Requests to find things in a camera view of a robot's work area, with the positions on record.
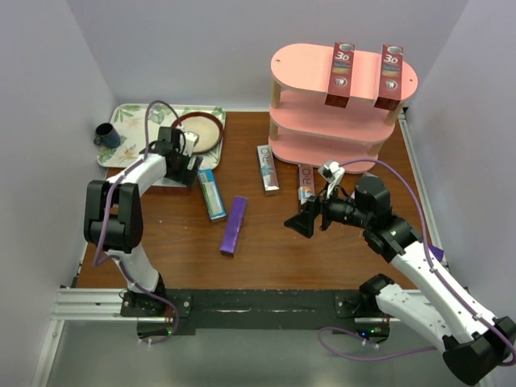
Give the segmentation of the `red toothpaste box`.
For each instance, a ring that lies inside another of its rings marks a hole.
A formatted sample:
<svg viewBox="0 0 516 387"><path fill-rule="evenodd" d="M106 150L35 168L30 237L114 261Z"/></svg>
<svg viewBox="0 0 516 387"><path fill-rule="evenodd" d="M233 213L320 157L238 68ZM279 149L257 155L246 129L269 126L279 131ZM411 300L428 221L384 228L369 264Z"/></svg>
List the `red toothpaste box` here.
<svg viewBox="0 0 516 387"><path fill-rule="evenodd" d="M335 41L324 102L327 106L347 107L351 97L354 55L354 44Z"/></svg>
<svg viewBox="0 0 516 387"><path fill-rule="evenodd" d="M402 100L403 47L384 44L374 107L394 111Z"/></svg>
<svg viewBox="0 0 516 387"><path fill-rule="evenodd" d="M156 187L187 188L187 185L167 177L162 177L161 179L156 180L152 185Z"/></svg>

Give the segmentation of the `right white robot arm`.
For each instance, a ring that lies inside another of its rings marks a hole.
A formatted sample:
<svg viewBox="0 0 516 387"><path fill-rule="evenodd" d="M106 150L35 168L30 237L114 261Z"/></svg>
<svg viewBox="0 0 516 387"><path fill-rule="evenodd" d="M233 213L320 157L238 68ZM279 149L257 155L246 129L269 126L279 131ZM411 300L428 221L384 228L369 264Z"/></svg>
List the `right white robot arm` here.
<svg viewBox="0 0 516 387"><path fill-rule="evenodd" d="M322 219L322 230L332 223L361 229L367 245L426 298L420 302L378 274L360 287L364 314L376 317L383 312L400 319L431 343L466 385L476 385L497 367L514 365L514 321L497 317L460 286L430 251L424 235L393 212L390 192L379 177L361 177L353 196L345 198L327 185L318 196L308 198L285 226L310 238L317 217Z"/></svg>

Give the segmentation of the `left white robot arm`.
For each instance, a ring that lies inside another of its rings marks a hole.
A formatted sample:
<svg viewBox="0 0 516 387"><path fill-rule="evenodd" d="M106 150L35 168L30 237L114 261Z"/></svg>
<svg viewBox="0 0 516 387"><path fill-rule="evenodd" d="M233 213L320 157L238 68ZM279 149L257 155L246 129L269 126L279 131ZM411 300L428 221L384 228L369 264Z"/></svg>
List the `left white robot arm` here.
<svg viewBox="0 0 516 387"><path fill-rule="evenodd" d="M158 139L122 172L87 185L84 236L97 247L94 265L113 260L127 282L129 306L149 316L161 316L172 306L162 276L144 251L141 197L163 178L190 187L202 163L194 155L197 142L192 131L161 127Z"/></svg>

